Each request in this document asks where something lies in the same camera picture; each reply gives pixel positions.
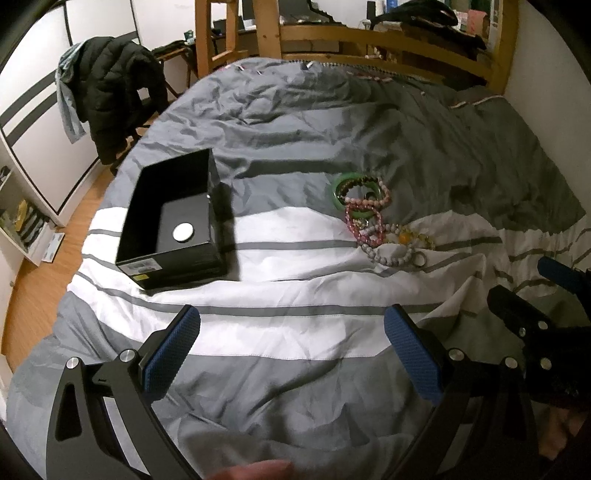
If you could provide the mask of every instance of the wooden floor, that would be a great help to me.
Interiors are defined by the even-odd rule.
[[[82,243],[113,175],[105,170],[86,193],[62,231],[64,241],[53,263],[22,263],[8,307],[2,353],[14,371],[43,337],[51,333],[57,304],[82,263]]]

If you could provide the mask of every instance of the wardrobe door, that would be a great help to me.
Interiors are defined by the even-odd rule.
[[[130,0],[68,0],[67,22],[72,42],[92,37],[138,38]]]
[[[18,167],[57,215],[97,158],[90,135],[70,143],[57,107],[54,75],[69,47],[58,7],[31,27],[0,72],[0,127]]]

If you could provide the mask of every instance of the open black box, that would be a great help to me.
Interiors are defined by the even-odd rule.
[[[216,212],[219,196],[211,150],[144,167],[125,217],[115,265],[145,290],[224,275]],[[177,242],[173,229],[185,222],[193,226],[193,236]]]

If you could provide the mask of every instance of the gray and white striped duvet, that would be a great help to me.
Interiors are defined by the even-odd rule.
[[[298,478],[378,479],[431,408],[389,346],[384,309],[403,304],[473,359],[521,358],[485,309],[488,289],[552,294],[535,269],[544,254],[589,265],[587,216],[502,98],[319,64],[241,65],[196,84],[130,153],[92,221],[53,335],[15,374],[9,431],[41,473],[65,361],[137,348],[190,303],[201,334],[154,410],[199,474],[289,458]],[[140,168],[208,147],[231,192],[228,277],[146,295],[113,264]],[[386,219],[411,222],[438,245],[426,267],[375,265],[355,247],[329,199],[344,171],[385,179]]]

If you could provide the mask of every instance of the wooden bed frame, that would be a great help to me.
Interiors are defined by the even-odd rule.
[[[244,51],[237,50],[236,39],[238,22],[238,0],[213,0],[228,3],[226,51],[211,57],[210,5],[212,0],[196,0],[196,41],[197,68],[203,77],[227,61],[244,58]],[[280,25],[277,0],[253,0],[256,22],[256,36],[261,57],[285,60],[316,60],[320,62],[367,65],[387,72],[418,75],[434,82],[442,83],[445,76],[440,72],[419,68],[403,62],[367,58],[364,53],[368,46],[382,47],[388,51],[408,52],[436,60],[456,69],[482,78],[486,86],[495,93],[503,94],[511,72],[517,28],[519,24],[518,0],[500,0],[496,46],[488,62],[474,61],[451,50],[426,41],[417,40],[402,31],[377,32],[360,30],[340,25]],[[338,41],[343,45],[357,48],[345,53],[284,53],[282,42],[286,41]]]
[[[215,56],[212,3],[226,4],[226,51]],[[209,75],[220,65],[248,57],[248,50],[238,50],[238,0],[195,0],[195,48],[199,78]]]

